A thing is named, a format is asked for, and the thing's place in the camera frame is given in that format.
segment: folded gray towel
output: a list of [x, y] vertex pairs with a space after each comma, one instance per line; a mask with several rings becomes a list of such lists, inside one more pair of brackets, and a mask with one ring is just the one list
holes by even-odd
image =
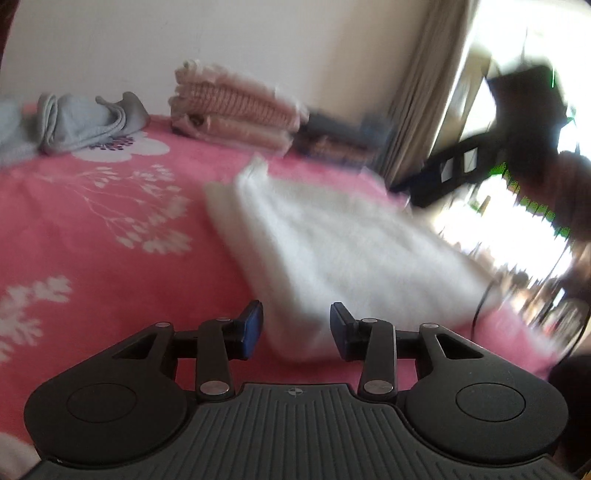
[[39, 151], [56, 155], [105, 143], [141, 130], [149, 120], [132, 92], [117, 103], [45, 94], [32, 115], [23, 115], [14, 100], [0, 99], [0, 167], [33, 158]]

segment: black gripper base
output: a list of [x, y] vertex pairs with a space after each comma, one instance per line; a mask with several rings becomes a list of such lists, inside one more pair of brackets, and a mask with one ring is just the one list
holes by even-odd
[[197, 408], [186, 429], [144, 460], [110, 469], [41, 462], [26, 480], [566, 480], [549, 458], [465, 465], [417, 440], [389, 405], [347, 385], [247, 384]]

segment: pink bedsheet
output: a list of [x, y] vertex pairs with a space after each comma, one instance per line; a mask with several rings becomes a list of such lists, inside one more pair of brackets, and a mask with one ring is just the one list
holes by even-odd
[[[195, 329], [237, 315], [252, 294], [210, 224], [202, 185], [229, 181], [252, 154], [170, 133], [144, 131], [72, 155], [39, 158], [0, 173], [0, 432], [28, 440], [22, 411], [43, 381], [155, 322]], [[297, 157], [271, 174], [387, 198], [383, 185]], [[530, 371], [551, 364], [507, 312], [483, 319], [477, 340]], [[416, 380], [401, 361], [400, 387]], [[244, 381], [348, 382], [358, 363], [286, 364], [264, 337]], [[177, 381], [191, 388], [192, 365]]]

